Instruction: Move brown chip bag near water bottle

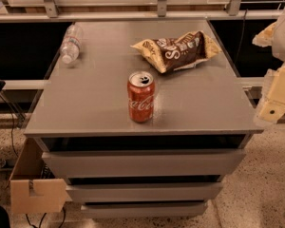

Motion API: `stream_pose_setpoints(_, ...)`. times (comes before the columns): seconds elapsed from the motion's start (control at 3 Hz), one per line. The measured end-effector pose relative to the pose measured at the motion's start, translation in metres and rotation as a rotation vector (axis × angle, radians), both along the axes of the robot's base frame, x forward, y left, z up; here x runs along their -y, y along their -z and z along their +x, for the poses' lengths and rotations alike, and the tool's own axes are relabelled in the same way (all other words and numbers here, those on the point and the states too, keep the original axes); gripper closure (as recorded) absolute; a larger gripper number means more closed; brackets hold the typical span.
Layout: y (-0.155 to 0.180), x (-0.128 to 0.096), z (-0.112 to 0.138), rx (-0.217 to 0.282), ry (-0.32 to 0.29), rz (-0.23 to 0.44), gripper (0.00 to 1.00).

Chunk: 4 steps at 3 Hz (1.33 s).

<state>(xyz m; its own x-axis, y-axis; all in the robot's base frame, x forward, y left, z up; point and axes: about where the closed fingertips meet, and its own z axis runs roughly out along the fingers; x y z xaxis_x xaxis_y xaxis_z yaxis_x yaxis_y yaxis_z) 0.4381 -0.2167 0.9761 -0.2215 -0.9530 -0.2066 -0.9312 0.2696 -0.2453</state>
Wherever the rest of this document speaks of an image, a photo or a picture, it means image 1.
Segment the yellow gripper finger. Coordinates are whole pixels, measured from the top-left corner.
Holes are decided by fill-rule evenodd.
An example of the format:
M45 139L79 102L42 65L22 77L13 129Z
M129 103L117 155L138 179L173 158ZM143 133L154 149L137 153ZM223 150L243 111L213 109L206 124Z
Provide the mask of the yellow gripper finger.
M256 107L254 123L276 124L284 115L285 64L278 70L267 70L261 89L261 98Z
M272 45L275 28L276 28L276 22L273 22L271 25L269 25L263 31L257 34L254 37L252 43L255 46L259 46L262 48L270 47Z

